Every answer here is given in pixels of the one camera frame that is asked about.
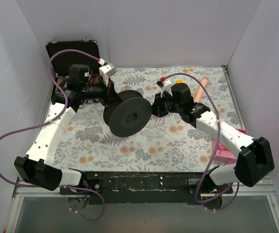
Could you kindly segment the black cable spool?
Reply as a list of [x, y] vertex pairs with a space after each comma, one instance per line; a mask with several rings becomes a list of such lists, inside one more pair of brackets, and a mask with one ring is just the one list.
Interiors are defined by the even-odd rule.
[[152, 106], [135, 90], [124, 90], [118, 96], [122, 102], [105, 107], [103, 119], [115, 136], [129, 137], [147, 125], [152, 115]]

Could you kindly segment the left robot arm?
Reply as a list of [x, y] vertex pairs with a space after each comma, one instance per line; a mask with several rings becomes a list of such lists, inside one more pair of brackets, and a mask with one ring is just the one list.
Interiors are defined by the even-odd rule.
[[99, 73], [87, 75], [87, 66], [70, 66], [67, 87], [59, 85], [51, 98], [45, 126], [40, 128], [33, 145], [26, 154], [18, 156], [14, 166], [24, 182], [50, 191], [70, 185], [76, 194], [87, 190], [87, 182], [80, 171], [53, 167], [58, 144], [79, 107], [87, 100], [99, 100], [102, 105], [119, 103], [121, 98], [114, 89], [110, 77], [116, 73], [112, 64], [104, 64]]

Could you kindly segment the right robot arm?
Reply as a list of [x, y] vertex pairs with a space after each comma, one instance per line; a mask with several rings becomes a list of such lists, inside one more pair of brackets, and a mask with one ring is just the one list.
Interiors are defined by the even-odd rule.
[[255, 139], [218, 120], [209, 107], [193, 101], [185, 83], [158, 81], [157, 84], [161, 92], [155, 95], [153, 115], [164, 117], [168, 113], [179, 114], [184, 122], [210, 135], [237, 158], [235, 164], [219, 166], [205, 172], [204, 188], [208, 192], [215, 193], [222, 185], [236, 182], [253, 187], [274, 170], [274, 160], [267, 139]]

